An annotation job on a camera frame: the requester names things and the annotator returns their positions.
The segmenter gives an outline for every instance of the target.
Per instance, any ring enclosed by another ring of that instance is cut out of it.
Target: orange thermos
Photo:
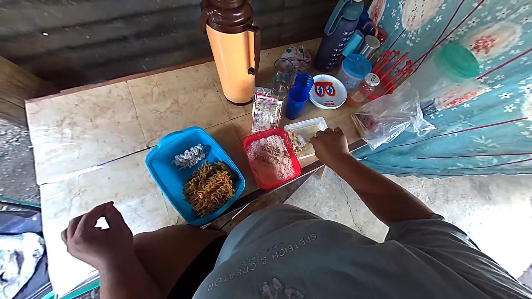
[[[248,0],[202,0],[200,26],[207,32],[223,94],[235,105],[253,101],[261,36]]]

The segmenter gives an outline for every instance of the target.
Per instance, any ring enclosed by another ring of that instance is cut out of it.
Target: black shorts
[[[202,250],[176,282],[168,299],[192,298],[205,277],[211,273],[227,236],[221,236]]]

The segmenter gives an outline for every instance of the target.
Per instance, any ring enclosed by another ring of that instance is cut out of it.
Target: seasoning packet
[[[278,127],[281,119],[281,108],[282,101],[277,99],[272,89],[255,87],[251,132],[258,133]]]

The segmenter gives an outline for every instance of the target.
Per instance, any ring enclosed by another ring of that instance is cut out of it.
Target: thermos flask
[[[321,72],[331,70],[342,57],[342,51],[356,30],[364,9],[362,0],[340,0],[325,26],[324,36],[314,59]]]
[[[249,104],[261,50],[251,6],[248,0],[202,0],[201,8],[200,29],[209,38],[223,94],[232,104]]]

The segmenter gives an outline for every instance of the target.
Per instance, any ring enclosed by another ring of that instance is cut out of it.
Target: gray t-shirt
[[[203,298],[532,298],[443,217],[392,223],[377,243],[290,205],[256,212],[228,236]]]

